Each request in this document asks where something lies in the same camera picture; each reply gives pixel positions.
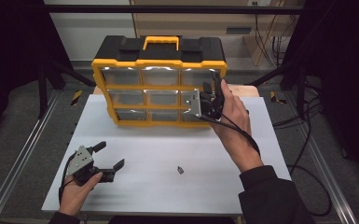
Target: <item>hand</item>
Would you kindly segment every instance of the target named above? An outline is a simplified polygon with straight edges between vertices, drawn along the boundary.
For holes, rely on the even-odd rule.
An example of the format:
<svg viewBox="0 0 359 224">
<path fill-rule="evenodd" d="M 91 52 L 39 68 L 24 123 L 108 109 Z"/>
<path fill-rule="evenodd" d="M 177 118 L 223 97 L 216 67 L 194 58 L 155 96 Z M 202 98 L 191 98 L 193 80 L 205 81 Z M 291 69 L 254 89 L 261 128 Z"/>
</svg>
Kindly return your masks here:
<svg viewBox="0 0 359 224">
<path fill-rule="evenodd" d="M 252 135 L 249 114 L 240 97 L 234 96 L 231 93 L 224 79 L 222 80 L 221 88 L 225 96 L 222 113 L 241 129 Z M 220 121 L 234 126 L 224 116 L 222 116 Z M 258 153 L 241 133 L 220 124 L 210 123 L 210 125 L 241 173 L 263 165 Z"/>
<path fill-rule="evenodd" d="M 59 212 L 75 217 L 80 212 L 80 208 L 86 201 L 89 192 L 100 182 L 103 173 L 94 175 L 83 186 L 78 186 L 73 176 L 65 179 L 65 188 L 63 189 L 61 205 Z"/>
</svg>

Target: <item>sleeve cuff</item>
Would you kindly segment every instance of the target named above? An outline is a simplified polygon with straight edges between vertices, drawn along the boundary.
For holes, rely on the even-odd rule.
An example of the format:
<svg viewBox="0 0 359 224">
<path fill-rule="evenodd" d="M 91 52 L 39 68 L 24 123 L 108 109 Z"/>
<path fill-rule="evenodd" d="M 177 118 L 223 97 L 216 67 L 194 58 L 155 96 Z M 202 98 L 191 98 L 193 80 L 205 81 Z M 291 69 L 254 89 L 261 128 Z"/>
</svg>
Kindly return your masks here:
<svg viewBox="0 0 359 224">
<path fill-rule="evenodd" d="M 51 218 L 49 223 L 78 224 L 80 223 L 80 219 L 78 219 L 77 217 L 71 217 L 64 213 L 56 212 L 54 213 L 54 216 Z"/>
<path fill-rule="evenodd" d="M 256 167 L 240 174 L 240 179 L 245 190 L 251 189 L 258 183 L 274 178 L 278 178 L 278 176 L 270 165 Z"/>
</svg>

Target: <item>person's left hand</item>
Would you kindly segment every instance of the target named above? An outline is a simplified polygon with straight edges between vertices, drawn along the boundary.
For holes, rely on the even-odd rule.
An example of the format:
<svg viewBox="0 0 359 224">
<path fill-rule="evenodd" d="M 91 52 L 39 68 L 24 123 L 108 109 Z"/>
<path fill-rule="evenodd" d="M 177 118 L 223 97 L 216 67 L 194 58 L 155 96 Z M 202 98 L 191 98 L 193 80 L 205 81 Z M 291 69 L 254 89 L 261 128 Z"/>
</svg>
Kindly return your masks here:
<svg viewBox="0 0 359 224">
<path fill-rule="evenodd" d="M 59 212 L 75 217 L 80 212 L 81 206 L 86 201 L 89 192 L 100 182 L 103 173 L 94 175 L 83 186 L 78 186 L 72 176 L 65 179 Z"/>
</svg>

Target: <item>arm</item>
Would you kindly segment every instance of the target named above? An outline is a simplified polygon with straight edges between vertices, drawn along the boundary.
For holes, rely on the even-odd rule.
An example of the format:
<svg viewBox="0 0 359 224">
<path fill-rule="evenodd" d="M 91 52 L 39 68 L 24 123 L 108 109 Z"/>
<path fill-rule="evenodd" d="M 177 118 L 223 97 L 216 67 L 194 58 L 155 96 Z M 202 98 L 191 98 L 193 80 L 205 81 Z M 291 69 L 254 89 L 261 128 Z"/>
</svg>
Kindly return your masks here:
<svg viewBox="0 0 359 224">
<path fill-rule="evenodd" d="M 54 214 L 49 224 L 68 223 L 78 224 L 80 220 L 76 217 L 80 212 L 81 206 L 86 201 L 90 191 L 100 182 L 103 173 L 94 175 L 83 186 L 78 186 L 72 176 L 65 180 L 65 188 L 62 194 L 60 209 Z"/>
<path fill-rule="evenodd" d="M 245 105 L 230 92 L 225 80 L 221 88 L 225 96 L 222 113 L 252 135 Z M 231 124 L 224 116 L 221 121 Z M 279 179 L 240 133 L 215 123 L 211 126 L 241 172 L 245 191 L 239 197 L 246 223 L 314 223 L 292 181 Z"/>
</svg>

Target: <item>white wall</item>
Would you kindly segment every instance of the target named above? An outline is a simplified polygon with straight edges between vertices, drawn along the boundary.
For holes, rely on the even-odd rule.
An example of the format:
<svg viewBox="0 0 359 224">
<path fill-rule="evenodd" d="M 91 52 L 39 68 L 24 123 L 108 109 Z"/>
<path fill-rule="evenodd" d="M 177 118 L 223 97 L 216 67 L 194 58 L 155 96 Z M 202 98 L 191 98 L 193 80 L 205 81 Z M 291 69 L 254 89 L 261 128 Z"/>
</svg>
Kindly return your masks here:
<svg viewBox="0 0 359 224">
<path fill-rule="evenodd" d="M 129 5 L 129 0 L 45 0 L 46 5 Z M 50 13 L 71 61 L 92 61 L 107 35 L 135 37 L 131 14 Z"/>
</svg>

